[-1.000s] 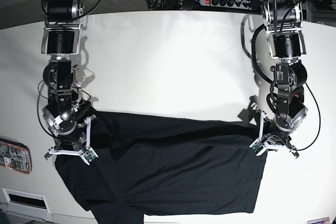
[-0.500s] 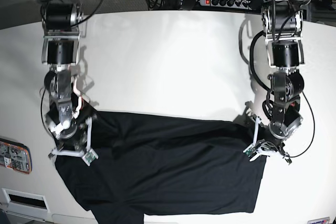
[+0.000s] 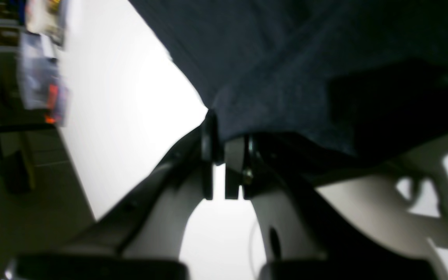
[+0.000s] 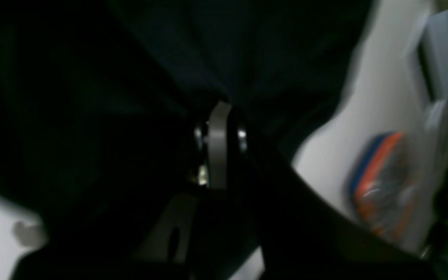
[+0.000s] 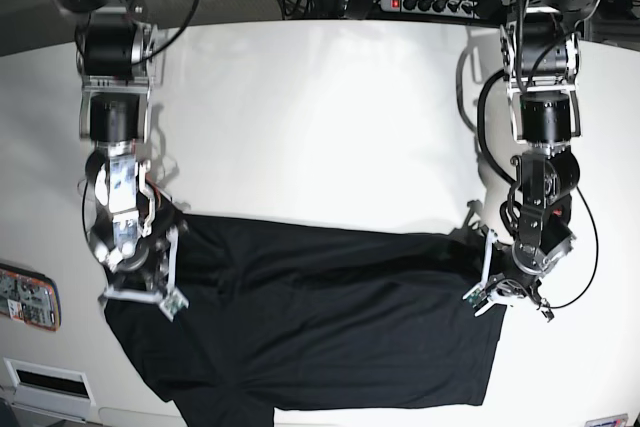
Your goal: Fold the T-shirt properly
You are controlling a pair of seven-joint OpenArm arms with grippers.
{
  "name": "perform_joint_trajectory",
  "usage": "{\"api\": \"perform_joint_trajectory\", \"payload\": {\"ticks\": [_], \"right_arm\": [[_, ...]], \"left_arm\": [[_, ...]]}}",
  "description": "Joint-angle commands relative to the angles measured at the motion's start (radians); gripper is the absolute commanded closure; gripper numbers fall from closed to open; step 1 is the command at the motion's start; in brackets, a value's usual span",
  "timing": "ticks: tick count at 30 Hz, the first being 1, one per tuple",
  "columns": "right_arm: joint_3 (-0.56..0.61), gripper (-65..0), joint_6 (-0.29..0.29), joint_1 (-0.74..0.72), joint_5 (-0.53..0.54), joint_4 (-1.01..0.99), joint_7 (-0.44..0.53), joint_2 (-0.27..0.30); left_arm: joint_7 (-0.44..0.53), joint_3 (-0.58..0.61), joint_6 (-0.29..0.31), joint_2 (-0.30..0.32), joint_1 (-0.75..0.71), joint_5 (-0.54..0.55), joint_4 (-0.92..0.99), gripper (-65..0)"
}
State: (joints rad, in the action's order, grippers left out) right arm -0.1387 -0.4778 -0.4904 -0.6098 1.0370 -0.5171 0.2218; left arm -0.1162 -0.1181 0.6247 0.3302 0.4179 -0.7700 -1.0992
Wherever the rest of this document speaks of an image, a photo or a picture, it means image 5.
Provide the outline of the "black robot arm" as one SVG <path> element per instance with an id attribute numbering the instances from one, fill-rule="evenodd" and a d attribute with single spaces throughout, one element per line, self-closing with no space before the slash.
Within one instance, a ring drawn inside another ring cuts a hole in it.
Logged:
<path id="1" fill-rule="evenodd" d="M 169 290 L 168 226 L 159 192 L 138 153 L 148 137 L 152 87 L 148 57 L 155 29 L 136 16 L 136 0 L 53 0 L 74 22 L 81 78 L 79 135 L 92 145 L 85 188 L 95 219 L 87 245 L 106 270 L 111 298 L 146 299 Z"/>
<path id="2" fill-rule="evenodd" d="M 475 316 L 530 301 L 547 320 L 554 317 L 539 288 L 575 241 L 569 224 L 580 180 L 571 150 L 581 134 L 579 36 L 600 1 L 514 0 L 501 29 L 503 68 L 482 88 L 476 128 L 481 153 L 509 186 L 499 214 L 512 242 L 502 246 L 487 230 L 481 279 L 463 296 Z M 496 162 L 486 138 L 488 94 L 499 80 L 506 84 L 513 137 L 526 147 L 511 158 L 513 174 Z"/>

